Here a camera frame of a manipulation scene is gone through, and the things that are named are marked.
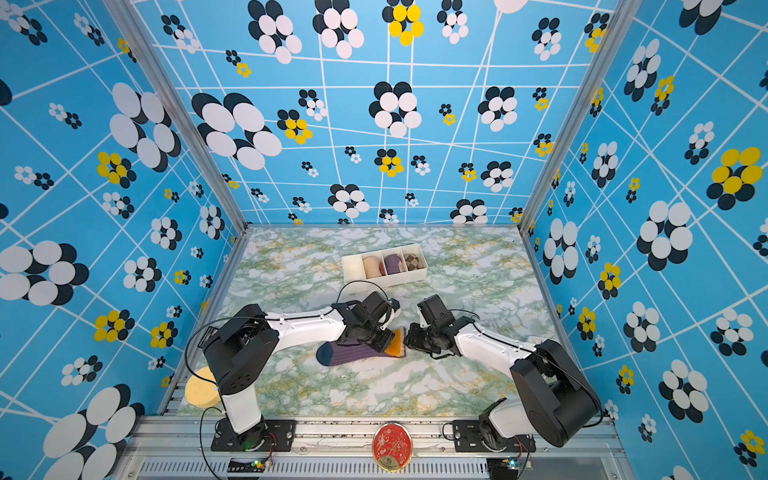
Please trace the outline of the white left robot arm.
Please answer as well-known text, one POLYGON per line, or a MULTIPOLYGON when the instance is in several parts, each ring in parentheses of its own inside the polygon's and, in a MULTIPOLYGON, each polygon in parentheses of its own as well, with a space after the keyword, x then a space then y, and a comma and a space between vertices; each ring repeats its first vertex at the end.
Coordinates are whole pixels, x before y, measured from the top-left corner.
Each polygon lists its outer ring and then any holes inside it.
POLYGON ((334 341, 382 352, 395 339, 388 324, 399 310, 397 300, 379 291, 363 300, 336 302, 287 316, 265 312, 257 304, 243 307, 202 343, 227 425, 239 436, 262 428, 255 383, 273 353, 334 341))

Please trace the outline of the purple striped sock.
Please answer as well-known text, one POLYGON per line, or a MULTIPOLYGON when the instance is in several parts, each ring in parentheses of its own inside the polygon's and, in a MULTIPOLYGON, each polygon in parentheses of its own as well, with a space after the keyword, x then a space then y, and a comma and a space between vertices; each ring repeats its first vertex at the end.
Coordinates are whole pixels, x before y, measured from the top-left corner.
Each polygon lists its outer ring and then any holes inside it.
POLYGON ((366 344, 343 346, 334 341, 323 343, 316 351, 316 359, 320 365, 330 367, 369 358, 403 358, 406 354, 404 344, 406 329, 397 328, 394 334, 394 338, 382 352, 366 344))

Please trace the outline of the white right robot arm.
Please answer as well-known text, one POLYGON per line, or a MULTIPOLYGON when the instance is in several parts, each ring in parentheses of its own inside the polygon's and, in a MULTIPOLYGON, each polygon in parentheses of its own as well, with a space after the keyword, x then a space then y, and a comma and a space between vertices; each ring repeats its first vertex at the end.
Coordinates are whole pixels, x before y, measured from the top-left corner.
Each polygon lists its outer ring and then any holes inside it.
POLYGON ((408 348, 435 360, 473 360, 514 383, 517 402, 501 398, 478 417, 487 449, 501 451, 513 438, 533 434, 562 447, 581 429, 600 423, 597 393, 557 341, 534 344, 490 333, 469 313, 447 308, 437 295, 419 302, 418 310, 426 324, 411 324, 405 339, 408 348))

